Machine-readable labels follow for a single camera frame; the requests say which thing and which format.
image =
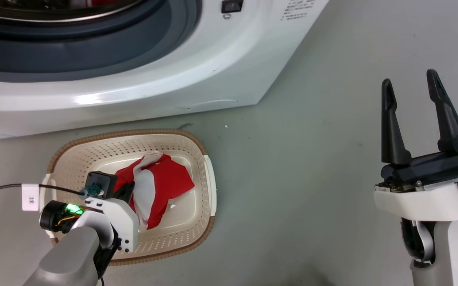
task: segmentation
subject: white tag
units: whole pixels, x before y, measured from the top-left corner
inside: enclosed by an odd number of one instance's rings
[[[38,184],[22,184],[22,210],[38,212],[40,202]]]

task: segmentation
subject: plastic laundry basket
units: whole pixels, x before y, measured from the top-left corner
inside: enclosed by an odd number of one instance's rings
[[[195,187],[171,199],[160,225],[140,230],[135,252],[117,251],[111,265],[147,262],[190,251],[209,235],[215,223],[216,187],[211,161],[202,143],[188,132],[176,129],[149,129],[113,132],[72,141],[51,159],[44,184],[74,190],[84,187],[89,172],[114,174],[146,152],[160,151],[186,166]],[[83,205],[75,194],[43,189],[45,198]],[[47,232],[56,244],[63,234]]]

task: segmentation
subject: black switch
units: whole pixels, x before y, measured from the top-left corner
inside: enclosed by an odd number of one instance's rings
[[[222,1],[222,14],[240,12],[242,7],[243,7],[243,0]]]

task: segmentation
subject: red cloth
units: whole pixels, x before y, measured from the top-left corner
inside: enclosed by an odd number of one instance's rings
[[[160,153],[148,153],[118,170],[116,175],[118,181],[115,190],[138,178],[129,205],[138,214],[141,225],[147,224],[148,230],[160,224],[169,199],[179,197],[195,186],[185,166],[173,161],[171,156]],[[134,201],[136,196],[140,199],[138,203]],[[143,201],[142,198],[153,198],[153,201]]]

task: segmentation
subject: white washing machine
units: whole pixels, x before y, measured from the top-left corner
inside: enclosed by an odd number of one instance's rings
[[[0,7],[0,138],[256,104],[328,0],[66,1]]]

